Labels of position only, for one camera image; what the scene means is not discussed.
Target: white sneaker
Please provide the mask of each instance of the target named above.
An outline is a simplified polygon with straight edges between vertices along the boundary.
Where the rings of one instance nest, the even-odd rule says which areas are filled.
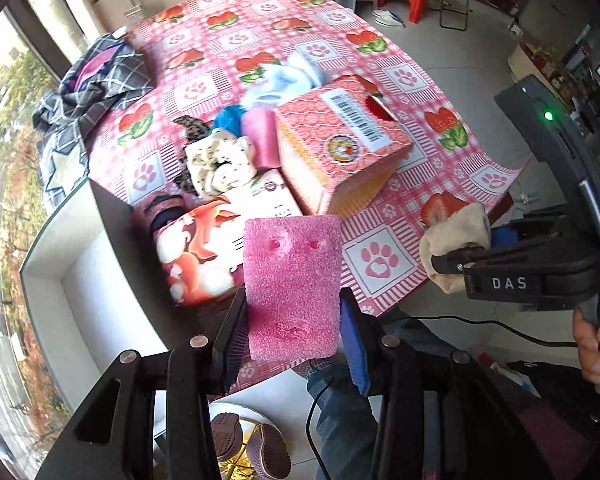
[[[404,27],[404,21],[390,10],[375,9],[373,15],[375,16],[378,25],[384,27]]]

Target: pink tablecloth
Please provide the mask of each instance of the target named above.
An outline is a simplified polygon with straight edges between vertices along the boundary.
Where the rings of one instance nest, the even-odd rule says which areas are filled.
[[[408,54],[331,0],[189,0],[128,38],[146,54],[157,88],[97,127],[90,177],[130,204],[157,189],[177,192],[171,181],[181,171],[185,137],[172,120],[185,114],[212,120],[261,81],[258,62],[284,62],[299,51],[334,78],[357,74],[382,95],[414,149],[372,204],[342,227],[342,286],[353,289],[364,312],[384,312],[426,279],[418,257],[420,210],[432,194],[448,190],[491,210],[518,176],[492,162],[465,124],[463,140],[453,106]],[[148,107],[152,118],[143,134]],[[140,136],[122,137],[120,123],[128,127],[136,112]],[[389,260],[389,251],[398,259]],[[293,364],[247,356],[236,389]]]

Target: gray checkered fabric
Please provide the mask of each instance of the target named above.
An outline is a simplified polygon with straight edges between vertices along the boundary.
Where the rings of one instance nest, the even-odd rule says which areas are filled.
[[[80,88],[75,84],[83,67],[97,54],[117,47],[113,57]],[[144,57],[126,41],[111,34],[99,37],[71,67],[60,82],[57,92],[48,92],[33,112],[33,127],[43,134],[38,143],[40,171],[45,205],[53,209],[69,193],[60,188],[49,189],[56,170],[52,153],[67,155],[78,144],[84,175],[88,174],[85,141],[93,127],[109,110],[123,110],[154,89]]]

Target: pink foam block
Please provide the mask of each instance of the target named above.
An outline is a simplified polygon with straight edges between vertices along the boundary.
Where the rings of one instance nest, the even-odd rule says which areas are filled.
[[[341,266],[339,216],[247,220],[243,269],[253,359],[335,353]]]
[[[249,137],[256,148],[253,163],[258,170],[280,167],[276,116],[268,108],[254,108],[240,119],[242,134]]]

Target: beige cloth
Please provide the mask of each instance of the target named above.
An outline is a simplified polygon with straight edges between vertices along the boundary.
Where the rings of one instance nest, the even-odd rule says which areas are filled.
[[[431,265],[432,256],[442,256],[463,247],[491,247],[491,229],[484,206],[474,202],[429,228],[420,239],[420,259],[427,276],[446,294],[464,290],[464,278],[458,274],[438,274]]]

